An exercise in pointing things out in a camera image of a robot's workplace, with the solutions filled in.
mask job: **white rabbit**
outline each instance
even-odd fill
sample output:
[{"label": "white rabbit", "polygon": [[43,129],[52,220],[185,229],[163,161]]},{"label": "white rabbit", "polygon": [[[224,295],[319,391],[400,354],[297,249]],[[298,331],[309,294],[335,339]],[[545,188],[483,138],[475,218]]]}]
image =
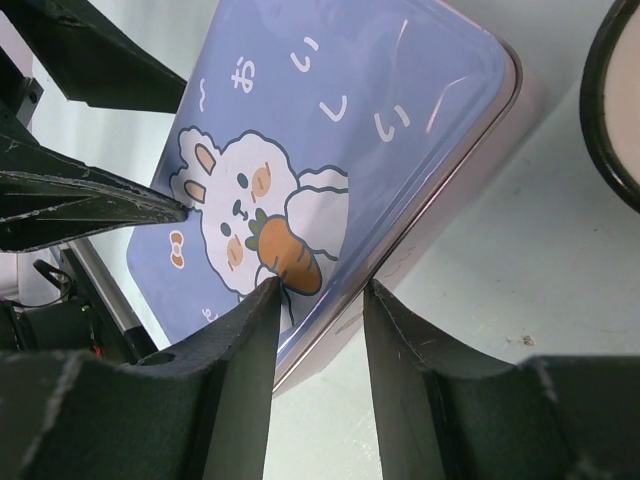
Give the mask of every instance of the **white rabbit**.
[{"label": "white rabbit", "polygon": [[347,176],[331,166],[297,175],[284,149],[253,131],[220,150],[192,127],[179,144],[186,166],[171,176],[171,189],[202,212],[212,268],[239,300],[279,275],[286,297],[281,330],[303,320],[344,242]]}]

